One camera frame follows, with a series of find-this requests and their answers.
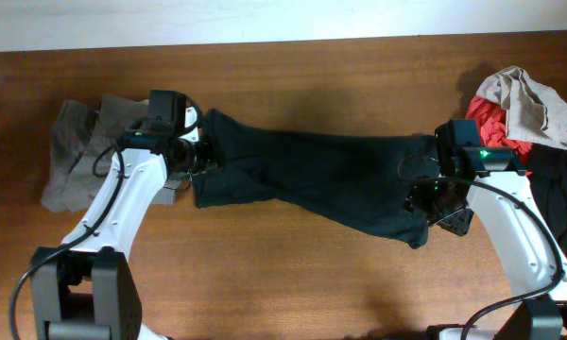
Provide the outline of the dark green t-shirt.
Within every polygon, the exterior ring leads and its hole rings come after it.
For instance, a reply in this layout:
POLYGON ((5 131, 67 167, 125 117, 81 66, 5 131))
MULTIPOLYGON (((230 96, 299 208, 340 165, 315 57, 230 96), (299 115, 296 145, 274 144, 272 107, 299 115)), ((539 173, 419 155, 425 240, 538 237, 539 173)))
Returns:
POLYGON ((193 180, 199 208, 279 199, 372 236, 425 245, 424 213, 408 212, 410 180, 438 167, 432 135, 348 137, 248 127, 212 110, 204 121, 221 166, 193 180))

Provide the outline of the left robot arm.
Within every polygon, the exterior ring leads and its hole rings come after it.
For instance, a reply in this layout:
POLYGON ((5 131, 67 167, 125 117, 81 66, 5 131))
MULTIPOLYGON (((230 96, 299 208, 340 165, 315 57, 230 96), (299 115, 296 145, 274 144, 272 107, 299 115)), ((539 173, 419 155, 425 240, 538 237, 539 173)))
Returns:
POLYGON ((134 131, 114 141, 112 164, 88 211, 57 247, 39 247, 21 277, 31 284, 40 339, 157 339, 129 269, 154 196, 175 172, 215 166, 207 136, 134 131))

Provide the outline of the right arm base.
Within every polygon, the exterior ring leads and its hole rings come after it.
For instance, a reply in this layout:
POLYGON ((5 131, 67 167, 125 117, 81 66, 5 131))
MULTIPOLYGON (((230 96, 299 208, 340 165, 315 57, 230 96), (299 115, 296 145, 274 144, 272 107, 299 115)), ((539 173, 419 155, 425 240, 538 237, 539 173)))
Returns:
MULTIPOLYGON (((460 340, 463 328, 457 324, 443 324, 429 326, 426 335, 429 340, 460 340)), ((466 340, 492 340, 494 331, 483 331, 478 328, 469 330, 466 340)))

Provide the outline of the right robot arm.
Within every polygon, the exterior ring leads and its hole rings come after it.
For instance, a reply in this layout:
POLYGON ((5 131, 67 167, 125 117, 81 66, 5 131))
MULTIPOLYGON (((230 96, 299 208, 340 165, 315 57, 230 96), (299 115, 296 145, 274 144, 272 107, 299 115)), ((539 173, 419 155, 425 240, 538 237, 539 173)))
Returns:
POLYGON ((445 226, 455 213, 481 221, 511 297, 464 324, 430 326, 431 339, 567 339, 567 258, 542 217, 524 167, 509 148, 445 147, 439 176, 413 178, 409 199, 445 226))

